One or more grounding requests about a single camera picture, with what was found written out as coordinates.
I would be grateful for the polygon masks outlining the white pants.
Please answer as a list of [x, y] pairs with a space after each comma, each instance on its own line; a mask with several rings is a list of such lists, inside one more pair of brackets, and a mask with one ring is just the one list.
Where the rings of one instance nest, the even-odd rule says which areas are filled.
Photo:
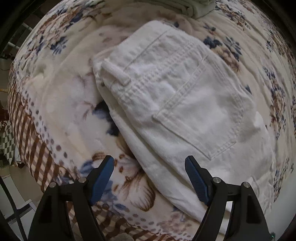
[[185, 171], [193, 156], [230, 184], [249, 182], [273, 205], [275, 157], [251, 93], [197, 38], [150, 21], [93, 57], [98, 90], [127, 145], [159, 192], [201, 220], [206, 207]]

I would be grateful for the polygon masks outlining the checkered black white cloth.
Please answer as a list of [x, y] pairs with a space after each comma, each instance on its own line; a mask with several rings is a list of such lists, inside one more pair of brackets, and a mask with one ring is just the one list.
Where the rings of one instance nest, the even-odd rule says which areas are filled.
[[15, 156], [15, 139], [10, 121], [7, 122], [3, 133], [3, 152], [9, 165], [11, 165]]

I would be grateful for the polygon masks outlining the pale green folded clothes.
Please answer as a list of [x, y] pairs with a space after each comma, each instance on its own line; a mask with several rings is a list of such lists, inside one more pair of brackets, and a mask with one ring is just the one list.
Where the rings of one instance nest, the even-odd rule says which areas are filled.
[[192, 0], [151, 0], [138, 1], [153, 5], [163, 6], [176, 13], [186, 15], [193, 19], [201, 18], [215, 9], [216, 1], [192, 1]]

